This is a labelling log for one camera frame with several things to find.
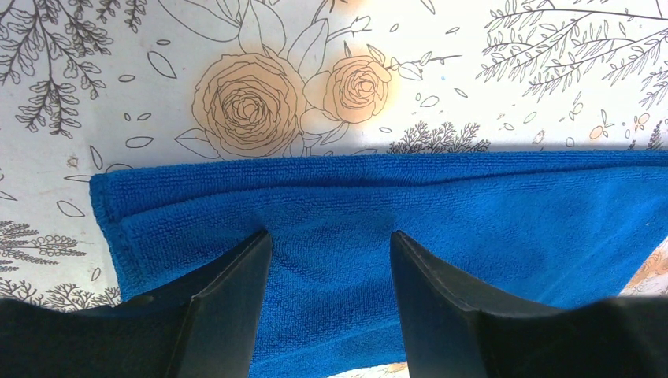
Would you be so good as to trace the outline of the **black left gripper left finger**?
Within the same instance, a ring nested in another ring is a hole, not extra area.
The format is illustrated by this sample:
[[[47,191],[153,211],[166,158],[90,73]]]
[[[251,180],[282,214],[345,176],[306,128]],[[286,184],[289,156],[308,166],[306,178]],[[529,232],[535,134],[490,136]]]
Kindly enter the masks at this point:
[[[1,301],[4,377],[246,377],[272,257],[257,232],[118,306],[58,312]]]

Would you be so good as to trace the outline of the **blue towel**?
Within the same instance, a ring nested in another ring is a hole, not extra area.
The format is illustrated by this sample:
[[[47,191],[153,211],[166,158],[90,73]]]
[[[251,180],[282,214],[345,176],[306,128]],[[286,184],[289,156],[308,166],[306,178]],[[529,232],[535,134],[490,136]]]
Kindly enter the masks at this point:
[[[394,231],[561,307],[618,294],[667,235],[664,150],[255,158],[98,174],[89,188],[123,299],[269,232],[252,377],[405,358]]]

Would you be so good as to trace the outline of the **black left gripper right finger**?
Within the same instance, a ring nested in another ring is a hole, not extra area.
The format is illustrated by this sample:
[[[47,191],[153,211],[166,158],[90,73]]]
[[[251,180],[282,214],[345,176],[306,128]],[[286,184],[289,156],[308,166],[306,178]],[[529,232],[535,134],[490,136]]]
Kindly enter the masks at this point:
[[[390,258],[412,377],[667,374],[664,297],[546,306],[471,276],[400,231]]]

